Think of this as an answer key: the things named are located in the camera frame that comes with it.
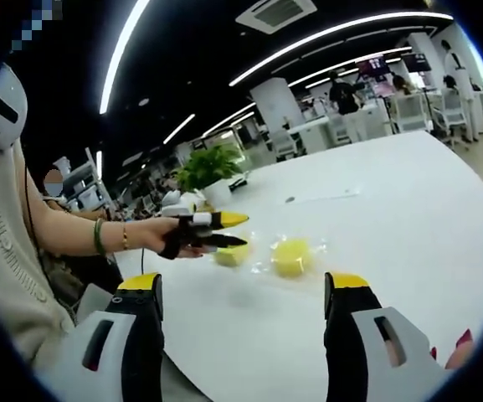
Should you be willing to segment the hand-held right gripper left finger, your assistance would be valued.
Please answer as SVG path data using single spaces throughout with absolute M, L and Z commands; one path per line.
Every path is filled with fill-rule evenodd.
M 161 401 L 162 276 L 122 282 L 64 341 L 63 401 Z

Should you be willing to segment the person's right hand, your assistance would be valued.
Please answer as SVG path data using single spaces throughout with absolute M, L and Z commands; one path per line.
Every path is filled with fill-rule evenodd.
M 444 368 L 456 370 L 463 367 L 474 352 L 475 342 L 472 332 L 467 328 L 455 343 L 455 349 L 448 358 Z

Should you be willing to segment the person's left hand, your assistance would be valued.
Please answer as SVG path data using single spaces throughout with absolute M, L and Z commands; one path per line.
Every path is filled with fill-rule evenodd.
M 159 217 L 131 222 L 127 225 L 129 245 L 155 252 L 167 260 L 199 258 L 207 251 L 194 247 L 181 235 L 179 219 Z

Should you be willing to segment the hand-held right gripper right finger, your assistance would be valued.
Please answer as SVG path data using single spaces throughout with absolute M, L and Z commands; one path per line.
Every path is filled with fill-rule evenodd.
M 330 401 L 427 401 L 449 377 L 427 336 L 360 276 L 325 274 Z

